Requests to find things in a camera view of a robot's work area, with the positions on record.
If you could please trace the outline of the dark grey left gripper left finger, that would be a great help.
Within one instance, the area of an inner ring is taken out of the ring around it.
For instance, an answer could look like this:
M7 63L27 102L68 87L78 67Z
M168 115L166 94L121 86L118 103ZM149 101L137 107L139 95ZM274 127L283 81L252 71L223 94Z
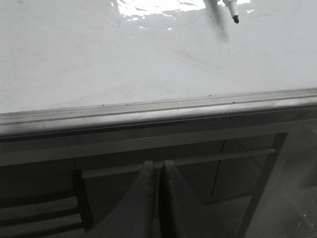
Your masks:
M108 217L110 238L151 237L157 191L157 172L145 161L131 188Z

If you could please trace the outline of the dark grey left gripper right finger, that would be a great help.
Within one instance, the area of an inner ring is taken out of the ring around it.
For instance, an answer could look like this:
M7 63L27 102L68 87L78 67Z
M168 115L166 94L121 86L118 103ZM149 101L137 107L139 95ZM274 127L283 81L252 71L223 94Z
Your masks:
M216 238L212 215L191 191L171 160L164 161L158 189L162 238Z

